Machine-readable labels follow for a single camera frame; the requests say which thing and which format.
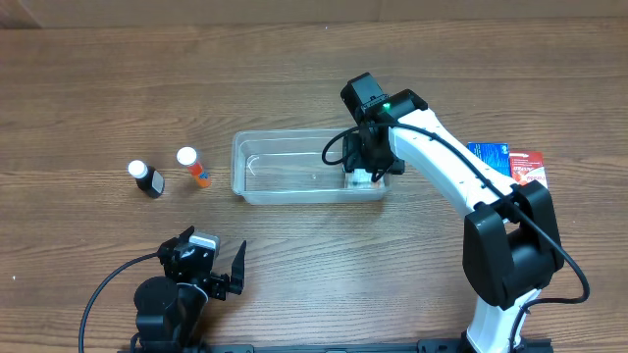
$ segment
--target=small box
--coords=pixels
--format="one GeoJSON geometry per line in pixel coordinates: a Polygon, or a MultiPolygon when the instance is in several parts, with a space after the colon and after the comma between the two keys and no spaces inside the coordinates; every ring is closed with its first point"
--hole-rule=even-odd
{"type": "Polygon", "coordinates": [[[469,142],[467,148],[489,167],[510,177],[509,149],[507,143],[469,142]]]}
{"type": "Polygon", "coordinates": [[[538,180],[544,187],[548,187],[546,168],[543,165],[543,154],[535,151],[510,152],[511,176],[519,184],[525,185],[532,180],[538,180]]]}

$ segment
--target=white robotic arm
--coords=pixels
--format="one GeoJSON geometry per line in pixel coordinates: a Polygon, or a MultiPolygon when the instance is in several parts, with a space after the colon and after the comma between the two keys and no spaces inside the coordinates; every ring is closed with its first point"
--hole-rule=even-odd
{"type": "MultiPolygon", "coordinates": [[[[482,174],[503,194],[512,192],[510,185],[516,183],[504,176],[465,148],[439,122],[431,109],[414,112],[398,119],[399,123],[423,128],[437,133],[460,151],[482,174]]],[[[498,197],[464,165],[450,150],[431,137],[405,128],[389,128],[389,142],[396,157],[416,168],[464,218],[474,211],[479,202],[491,204],[498,197]]],[[[509,309],[491,306],[478,297],[475,315],[466,331],[469,343],[478,353],[505,353],[508,351],[510,331],[521,305],[539,296],[541,290],[534,289],[519,297],[509,309]]],[[[519,344],[520,330],[515,336],[515,346],[519,344]]]]}

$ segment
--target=plastic container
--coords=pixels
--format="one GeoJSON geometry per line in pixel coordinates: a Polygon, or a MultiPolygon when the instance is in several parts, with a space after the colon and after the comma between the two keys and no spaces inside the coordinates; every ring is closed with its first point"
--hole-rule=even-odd
{"type": "MultiPolygon", "coordinates": [[[[388,176],[367,187],[346,186],[342,164],[327,166],[321,152],[343,129],[241,131],[234,136],[232,189],[251,204],[374,201],[390,189],[388,176]]],[[[342,157],[342,143],[328,159],[342,157]]]]}

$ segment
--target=bottle cap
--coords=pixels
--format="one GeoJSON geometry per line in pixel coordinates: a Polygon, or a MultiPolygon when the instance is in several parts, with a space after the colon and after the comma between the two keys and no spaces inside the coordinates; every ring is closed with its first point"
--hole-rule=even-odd
{"type": "Polygon", "coordinates": [[[196,151],[191,147],[184,147],[177,152],[177,161],[186,167],[196,163],[196,151]]]}
{"type": "Polygon", "coordinates": [[[134,160],[130,162],[128,170],[129,174],[132,175],[134,178],[143,178],[146,177],[146,175],[148,174],[148,167],[146,167],[146,164],[144,162],[139,160],[134,160]]]}

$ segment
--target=black bottle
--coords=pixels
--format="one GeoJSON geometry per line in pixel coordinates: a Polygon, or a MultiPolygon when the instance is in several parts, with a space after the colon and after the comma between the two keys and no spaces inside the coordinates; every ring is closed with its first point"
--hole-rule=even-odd
{"type": "Polygon", "coordinates": [[[166,183],[164,178],[144,162],[138,160],[130,162],[129,174],[135,178],[137,187],[146,195],[157,198],[164,192],[164,184],[166,183]]]}

